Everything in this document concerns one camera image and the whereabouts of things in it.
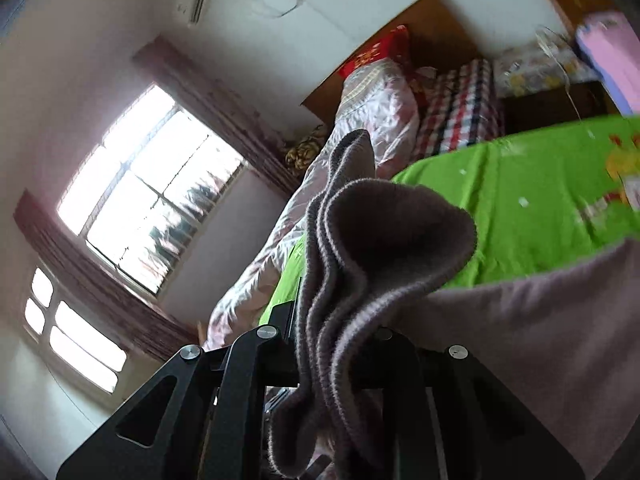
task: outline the checkered fabric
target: checkered fabric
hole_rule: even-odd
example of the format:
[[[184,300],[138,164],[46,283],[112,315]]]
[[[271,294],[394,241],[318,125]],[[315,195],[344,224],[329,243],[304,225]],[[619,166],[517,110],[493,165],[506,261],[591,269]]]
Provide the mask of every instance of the checkered fabric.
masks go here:
[[[441,74],[416,137],[412,162],[504,135],[491,62],[476,59]]]

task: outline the brown cloth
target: brown cloth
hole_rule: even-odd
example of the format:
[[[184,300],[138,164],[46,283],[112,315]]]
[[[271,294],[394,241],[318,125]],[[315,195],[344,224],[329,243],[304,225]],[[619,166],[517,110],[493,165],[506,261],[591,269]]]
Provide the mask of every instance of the brown cloth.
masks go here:
[[[332,152],[328,182],[306,212],[306,273],[296,319],[300,386],[273,413],[270,452],[300,475],[320,433],[335,446],[340,480],[382,474],[382,417],[348,371],[363,343],[400,307],[438,289],[466,264],[476,229],[464,210],[425,187],[374,176],[369,134]]]
[[[439,290],[404,308],[393,328],[422,348],[464,345],[587,479],[640,415],[638,240],[524,280]]]

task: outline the wooden headboard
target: wooden headboard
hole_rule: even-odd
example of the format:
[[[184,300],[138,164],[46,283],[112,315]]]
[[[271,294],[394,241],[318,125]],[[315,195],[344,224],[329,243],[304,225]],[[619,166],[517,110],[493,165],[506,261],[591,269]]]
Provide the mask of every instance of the wooden headboard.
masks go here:
[[[409,29],[411,58],[416,67],[451,70],[480,56],[476,44],[442,0],[418,0],[365,41],[345,61],[363,47],[376,43],[398,25],[406,25]],[[328,126],[334,124],[342,94],[343,80],[338,68],[302,102]]]

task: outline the green fabric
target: green fabric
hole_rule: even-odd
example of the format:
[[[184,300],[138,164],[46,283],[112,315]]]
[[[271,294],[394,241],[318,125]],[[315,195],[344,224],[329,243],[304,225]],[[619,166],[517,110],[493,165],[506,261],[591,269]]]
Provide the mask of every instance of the green fabric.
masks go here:
[[[447,286],[519,278],[640,234],[640,212],[620,200],[604,200],[623,190],[622,181],[609,173],[640,174],[640,145],[632,142],[638,132],[640,118],[561,124],[425,158],[393,181],[430,187],[474,218],[478,248]],[[617,136],[622,147],[610,136]],[[581,219],[579,211],[596,204],[601,210]],[[295,298],[303,266],[304,237],[292,250],[261,322],[269,319],[273,305]]]

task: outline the silver bolt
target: silver bolt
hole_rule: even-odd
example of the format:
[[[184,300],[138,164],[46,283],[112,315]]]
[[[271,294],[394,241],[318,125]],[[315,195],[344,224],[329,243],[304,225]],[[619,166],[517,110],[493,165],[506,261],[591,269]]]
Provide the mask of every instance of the silver bolt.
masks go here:
[[[180,348],[180,357],[185,361],[191,361],[200,355],[202,350],[198,345],[187,345]]]
[[[469,352],[462,345],[453,345],[449,347],[449,355],[454,359],[465,359]]]
[[[271,325],[263,325],[255,333],[260,339],[271,339],[278,335],[278,329]]]
[[[376,330],[376,339],[379,341],[389,341],[393,335],[394,333],[384,326]]]

